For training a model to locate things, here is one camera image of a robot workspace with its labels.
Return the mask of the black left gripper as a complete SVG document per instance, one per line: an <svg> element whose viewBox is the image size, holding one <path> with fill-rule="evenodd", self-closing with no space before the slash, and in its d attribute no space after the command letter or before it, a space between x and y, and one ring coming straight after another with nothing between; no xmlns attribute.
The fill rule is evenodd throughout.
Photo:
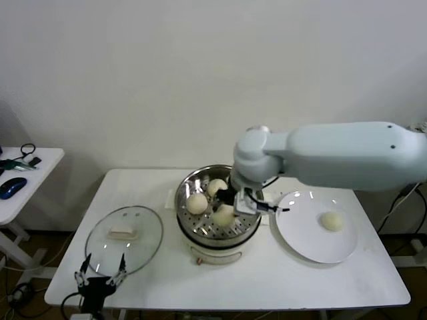
<svg viewBox="0 0 427 320"><path fill-rule="evenodd" d="M125 254L121 256L119 269L117 273L109 277L86 277L86 271L89 267L91 254L89 254L79 271L74 273L77 283L77 290L83 297L81 306L82 313L100 314L103 310L104 302L107 297L113 295L116 291L116 286L120 286L127 277Z"/></svg>

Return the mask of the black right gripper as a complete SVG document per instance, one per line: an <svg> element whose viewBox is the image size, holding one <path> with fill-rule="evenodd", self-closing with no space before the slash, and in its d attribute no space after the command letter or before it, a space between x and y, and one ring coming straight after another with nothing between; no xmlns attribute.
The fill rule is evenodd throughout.
<svg viewBox="0 0 427 320"><path fill-rule="evenodd" d="M216 199L219 204L213 206L213 212L217 213L223 205L234 206L237 191L230 187L229 189L219 189L216 193Z"/></svg>

